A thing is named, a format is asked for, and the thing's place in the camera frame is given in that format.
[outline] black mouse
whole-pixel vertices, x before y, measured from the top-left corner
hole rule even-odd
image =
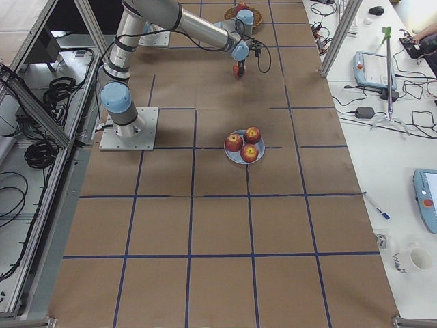
[[[384,8],[380,5],[377,5],[376,7],[372,7],[369,9],[369,14],[381,16],[384,13]]]

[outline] white mug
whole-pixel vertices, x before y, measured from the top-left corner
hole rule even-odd
[[[395,268],[401,273],[428,271],[432,268],[431,254],[418,243],[409,245],[405,250],[393,255]]]

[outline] bowl of apples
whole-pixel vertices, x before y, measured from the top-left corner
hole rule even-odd
[[[251,126],[246,130],[237,130],[229,134],[224,149],[231,161],[252,164],[263,157],[266,146],[259,129]]]

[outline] pen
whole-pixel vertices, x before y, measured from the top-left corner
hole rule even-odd
[[[386,220],[388,220],[388,219],[390,219],[390,216],[386,213],[386,212],[384,212],[376,203],[375,203],[375,201],[369,196],[369,194],[365,191],[364,193],[363,193],[363,196],[365,196],[366,198],[367,198],[367,200],[369,201],[369,203],[370,204],[372,204],[373,205],[373,207],[374,208],[376,208],[376,210],[379,212],[379,213],[381,213],[381,215],[386,219]]]

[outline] emergency stop button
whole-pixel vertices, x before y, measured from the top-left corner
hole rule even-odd
[[[422,203],[423,203],[423,205],[424,205],[425,207],[431,207],[431,206],[434,205],[434,203],[433,203],[432,200],[423,200]]]

